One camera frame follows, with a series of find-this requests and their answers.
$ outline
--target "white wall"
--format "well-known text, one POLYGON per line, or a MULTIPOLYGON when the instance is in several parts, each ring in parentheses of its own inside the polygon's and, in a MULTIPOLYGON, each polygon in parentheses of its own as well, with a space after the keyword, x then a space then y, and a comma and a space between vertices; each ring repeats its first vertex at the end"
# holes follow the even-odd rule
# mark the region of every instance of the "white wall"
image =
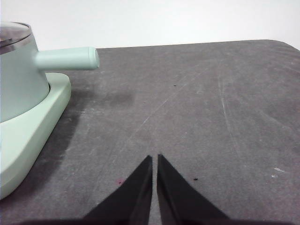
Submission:
POLYGON ((300 0, 1 0, 40 50, 274 39, 300 49, 300 0))

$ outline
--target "gray table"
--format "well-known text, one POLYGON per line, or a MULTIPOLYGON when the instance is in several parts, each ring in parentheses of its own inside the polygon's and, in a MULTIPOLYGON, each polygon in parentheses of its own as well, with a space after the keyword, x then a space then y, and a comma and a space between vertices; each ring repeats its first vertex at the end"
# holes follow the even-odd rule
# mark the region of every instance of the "gray table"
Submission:
MULTIPOLYGON (((300 224, 300 52, 277 41, 99 49, 0 208, 3 224, 80 218, 149 154, 232 218, 300 224)), ((152 198, 150 225, 160 224, 152 198)))

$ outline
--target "pot handle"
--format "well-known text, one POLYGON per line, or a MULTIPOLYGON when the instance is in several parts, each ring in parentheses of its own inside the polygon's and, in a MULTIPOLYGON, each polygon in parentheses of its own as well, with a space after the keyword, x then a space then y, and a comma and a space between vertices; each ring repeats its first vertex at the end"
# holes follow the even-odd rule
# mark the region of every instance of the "pot handle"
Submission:
POLYGON ((40 51, 35 58, 39 70, 93 70, 99 67, 99 56, 93 47, 40 51))

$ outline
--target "pot base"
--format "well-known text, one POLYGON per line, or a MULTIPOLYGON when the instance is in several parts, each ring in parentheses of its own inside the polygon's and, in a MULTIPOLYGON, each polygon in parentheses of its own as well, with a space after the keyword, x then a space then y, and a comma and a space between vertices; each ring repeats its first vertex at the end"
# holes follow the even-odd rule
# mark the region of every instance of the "pot base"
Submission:
POLYGON ((46 73, 46 77, 50 85, 47 97, 27 112, 1 123, 0 199, 26 177, 69 102, 68 76, 46 73))

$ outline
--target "electric pot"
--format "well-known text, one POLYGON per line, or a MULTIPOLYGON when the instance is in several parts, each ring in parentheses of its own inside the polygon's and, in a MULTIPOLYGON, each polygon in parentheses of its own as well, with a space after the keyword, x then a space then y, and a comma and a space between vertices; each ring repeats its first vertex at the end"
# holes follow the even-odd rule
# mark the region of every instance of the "electric pot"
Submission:
POLYGON ((29 25, 1 22, 1 122, 39 104, 49 93, 44 71, 91 70, 99 67, 95 48, 38 51, 29 25))

